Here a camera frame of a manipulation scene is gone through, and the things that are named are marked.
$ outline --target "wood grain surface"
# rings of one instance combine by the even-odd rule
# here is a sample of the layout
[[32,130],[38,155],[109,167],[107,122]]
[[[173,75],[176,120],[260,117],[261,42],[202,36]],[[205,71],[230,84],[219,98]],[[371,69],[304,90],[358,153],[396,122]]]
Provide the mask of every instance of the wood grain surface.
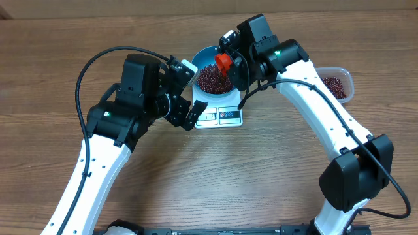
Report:
[[[0,234],[39,234],[80,151],[78,73],[121,45],[191,59],[252,14],[0,21]],[[418,229],[418,12],[266,15],[281,41],[294,38],[317,67],[345,67],[355,95],[346,109],[395,153],[392,174],[413,206],[405,220],[364,213],[374,234]],[[105,55],[81,87],[84,113],[121,78],[128,52]],[[184,96],[191,98],[190,89]],[[323,147],[276,90],[254,95],[244,125],[185,132],[157,121],[114,182],[97,228],[125,219],[148,228],[273,227],[308,223],[324,198]],[[369,204],[403,213],[392,185]]]
[[87,18],[306,12],[332,10],[413,10],[417,0],[0,0],[14,19]]

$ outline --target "translucent plastic container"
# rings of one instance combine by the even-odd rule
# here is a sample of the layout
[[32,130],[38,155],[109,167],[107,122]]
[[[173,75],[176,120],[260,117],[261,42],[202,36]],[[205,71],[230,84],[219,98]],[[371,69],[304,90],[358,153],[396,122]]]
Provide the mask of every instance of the translucent plastic container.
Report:
[[354,96],[354,83],[351,74],[340,67],[322,67],[315,68],[320,78],[337,77],[341,80],[344,93],[347,95],[344,99],[338,99],[340,104],[350,101]]

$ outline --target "black cable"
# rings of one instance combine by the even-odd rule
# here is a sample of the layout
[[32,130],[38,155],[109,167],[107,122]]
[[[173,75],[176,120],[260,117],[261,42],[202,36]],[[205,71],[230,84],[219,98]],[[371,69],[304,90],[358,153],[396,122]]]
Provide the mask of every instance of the black cable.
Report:
[[83,132],[83,137],[84,137],[84,143],[86,145],[86,163],[84,165],[84,170],[83,170],[83,174],[82,174],[82,179],[80,182],[80,185],[78,186],[76,195],[74,196],[74,200],[71,203],[71,206],[63,220],[63,223],[61,224],[57,235],[61,235],[64,231],[65,226],[68,223],[68,220],[71,217],[72,212],[74,211],[74,208],[77,205],[78,199],[80,198],[81,192],[83,190],[84,187],[84,183],[86,182],[86,178],[88,177],[89,174],[89,164],[90,164],[90,144],[89,144],[89,140],[88,140],[88,134],[87,134],[87,129],[86,129],[86,124],[84,124],[84,118],[83,118],[83,114],[81,112],[81,107],[80,107],[80,85],[81,85],[81,81],[83,79],[84,74],[86,73],[87,69],[89,68],[89,66],[99,57],[101,57],[102,55],[105,55],[109,52],[113,52],[116,50],[135,50],[138,52],[143,52],[146,54],[150,54],[153,55],[155,57],[158,57],[164,61],[168,61],[169,59],[165,56],[162,56],[160,54],[157,54],[155,52],[151,52],[149,50],[145,50],[142,48],[137,48],[134,46],[117,46],[117,47],[113,47],[113,48],[109,48],[107,50],[104,50],[102,52],[100,52],[99,54],[95,55],[93,58],[91,58],[86,65],[84,65],[84,68],[81,70],[80,75],[78,76],[77,79],[77,84],[76,84],[76,91],[75,91],[75,100],[76,100],[76,109],[77,109],[77,114],[78,114],[78,119],[80,120],[80,126],[81,126],[81,131]]
[[331,110],[334,112],[335,116],[338,118],[338,120],[340,120],[340,122],[343,125],[344,129],[352,137],[352,139],[360,146],[360,148],[366,153],[366,155],[378,166],[378,168],[386,175],[386,177],[388,177],[389,181],[393,184],[394,188],[398,191],[399,195],[402,197],[402,200],[405,203],[406,211],[402,215],[394,215],[394,214],[386,213],[386,212],[379,211],[379,210],[375,210],[375,209],[371,209],[371,208],[359,208],[359,209],[355,210],[355,212],[351,216],[351,218],[349,220],[349,223],[347,223],[347,225],[344,227],[342,234],[344,234],[347,231],[347,229],[350,226],[350,224],[354,221],[355,216],[358,213],[361,213],[361,212],[372,212],[372,213],[375,213],[375,214],[378,214],[378,215],[382,215],[382,216],[385,216],[385,217],[389,217],[389,218],[393,218],[393,219],[404,219],[404,218],[408,217],[411,214],[411,204],[410,204],[410,202],[408,200],[408,197],[406,196],[405,192],[402,190],[402,188],[399,186],[399,184],[396,182],[396,180],[381,165],[381,163],[366,148],[366,146],[364,146],[364,144],[354,135],[353,130],[351,130],[348,127],[347,123],[344,121],[344,119],[342,118],[342,116],[340,115],[340,113],[337,111],[337,109],[335,108],[335,106],[332,104],[332,102],[329,100],[329,98],[317,86],[312,85],[312,84],[310,84],[308,82],[303,82],[303,81],[294,80],[294,79],[281,79],[281,80],[276,80],[274,82],[270,82],[270,83],[267,83],[265,85],[262,85],[261,87],[258,87],[257,89],[254,89],[248,96],[245,96],[242,99],[242,101],[238,105],[238,109],[241,109],[243,107],[243,105],[245,104],[246,100],[248,100],[248,98],[250,98],[252,95],[256,94],[256,92],[261,91],[263,89],[266,89],[269,86],[272,86],[272,85],[275,85],[275,84],[280,84],[280,83],[296,83],[296,84],[302,84],[304,86],[309,87],[311,90],[316,91],[324,99],[324,101],[329,105],[329,107],[331,108]]

